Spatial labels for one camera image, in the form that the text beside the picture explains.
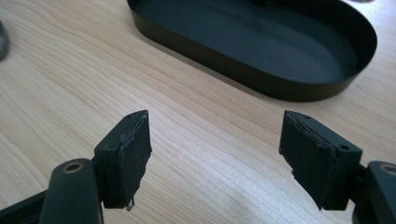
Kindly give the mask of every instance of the wooden table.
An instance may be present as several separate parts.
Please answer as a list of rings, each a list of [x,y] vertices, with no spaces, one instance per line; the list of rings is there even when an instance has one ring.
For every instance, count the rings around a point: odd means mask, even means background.
[[[288,109],[362,148],[364,165],[396,162],[396,2],[348,3],[377,32],[373,60],[342,93],[290,103],[146,39],[126,0],[2,0],[0,209],[147,109],[153,153],[136,207],[104,210],[106,223],[350,223],[353,203],[319,211],[278,154]]]

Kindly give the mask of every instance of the black object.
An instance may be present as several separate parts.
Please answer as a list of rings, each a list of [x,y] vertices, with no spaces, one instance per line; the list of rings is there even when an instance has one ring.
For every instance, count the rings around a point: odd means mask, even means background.
[[[151,154],[149,112],[126,116],[95,149],[92,161],[56,167],[49,189],[0,212],[0,223],[103,223],[102,207],[134,205]]]
[[[8,36],[6,32],[6,28],[3,26],[3,23],[0,21],[0,60],[6,57],[8,52]]]
[[[355,204],[354,223],[396,223],[396,165],[360,165],[362,151],[307,115],[285,111],[279,153],[318,208]]]
[[[345,89],[371,61],[375,30],[338,0],[128,0],[148,38],[288,101]]]

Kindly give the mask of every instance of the black oval tray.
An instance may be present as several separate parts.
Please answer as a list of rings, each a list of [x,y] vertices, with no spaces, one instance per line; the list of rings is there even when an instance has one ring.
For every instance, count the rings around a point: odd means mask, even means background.
[[[370,22],[337,0],[128,4],[146,37],[255,91],[287,101],[316,101],[342,91],[376,49]]]

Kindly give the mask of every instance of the clamp jaw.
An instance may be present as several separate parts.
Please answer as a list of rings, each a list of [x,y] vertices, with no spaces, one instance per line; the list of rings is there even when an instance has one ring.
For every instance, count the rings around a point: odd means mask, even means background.
[[[396,223],[396,165],[360,164],[362,150],[307,115],[285,111],[279,153],[318,208],[356,204],[353,223]]]
[[[93,159],[56,167],[46,191],[0,211],[0,223],[104,223],[102,206],[134,206],[151,155],[149,112],[123,118],[99,143]]]

